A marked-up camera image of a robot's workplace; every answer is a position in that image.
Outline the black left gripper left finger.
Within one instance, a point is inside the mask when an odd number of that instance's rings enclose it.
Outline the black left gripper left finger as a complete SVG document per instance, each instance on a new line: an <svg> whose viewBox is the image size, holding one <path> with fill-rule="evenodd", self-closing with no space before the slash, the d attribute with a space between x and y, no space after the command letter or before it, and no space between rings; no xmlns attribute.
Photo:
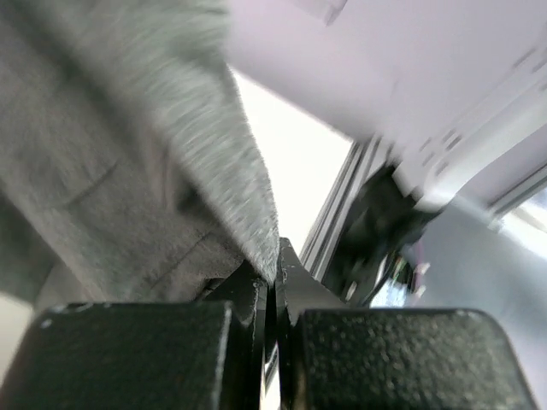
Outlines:
<svg viewBox="0 0 547 410"><path fill-rule="evenodd" d="M4 409L257 409L268 287L242 265L193 303L51 307L27 328Z"/></svg>

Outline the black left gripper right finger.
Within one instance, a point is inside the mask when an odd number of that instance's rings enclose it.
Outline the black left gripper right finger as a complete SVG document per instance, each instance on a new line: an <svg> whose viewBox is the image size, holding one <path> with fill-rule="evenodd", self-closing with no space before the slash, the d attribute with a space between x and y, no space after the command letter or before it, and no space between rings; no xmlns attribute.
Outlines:
<svg viewBox="0 0 547 410"><path fill-rule="evenodd" d="M284 409L534 409L501 326L475 309L350 308L279 245Z"/></svg>

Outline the grey shorts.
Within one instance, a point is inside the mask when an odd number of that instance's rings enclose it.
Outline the grey shorts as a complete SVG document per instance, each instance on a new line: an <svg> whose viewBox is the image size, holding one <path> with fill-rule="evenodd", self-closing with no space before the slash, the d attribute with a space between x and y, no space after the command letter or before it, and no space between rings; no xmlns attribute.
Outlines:
<svg viewBox="0 0 547 410"><path fill-rule="evenodd" d="M2 2L2 292L186 302L244 262L274 281L230 25L224 1Z"/></svg>

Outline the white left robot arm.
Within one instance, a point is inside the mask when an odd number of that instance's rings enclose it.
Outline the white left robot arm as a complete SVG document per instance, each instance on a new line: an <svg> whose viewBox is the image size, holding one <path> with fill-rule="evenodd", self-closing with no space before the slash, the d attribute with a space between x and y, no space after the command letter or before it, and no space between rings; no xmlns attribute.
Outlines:
<svg viewBox="0 0 547 410"><path fill-rule="evenodd" d="M459 191L546 130L543 1L4 1L4 409L541 409L541 259ZM354 139L299 262L236 69Z"/></svg>

